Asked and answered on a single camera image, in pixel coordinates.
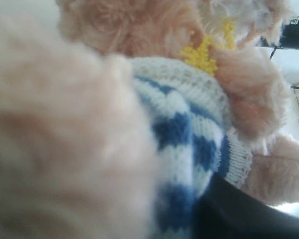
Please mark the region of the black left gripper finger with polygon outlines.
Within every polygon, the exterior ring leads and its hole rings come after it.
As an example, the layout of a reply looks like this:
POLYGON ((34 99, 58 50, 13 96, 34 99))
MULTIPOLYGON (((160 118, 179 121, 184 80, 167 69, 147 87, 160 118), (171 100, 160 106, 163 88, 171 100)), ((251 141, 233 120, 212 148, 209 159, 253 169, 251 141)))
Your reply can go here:
POLYGON ((195 204, 194 239, 299 239, 299 218, 273 209, 212 176, 195 204))

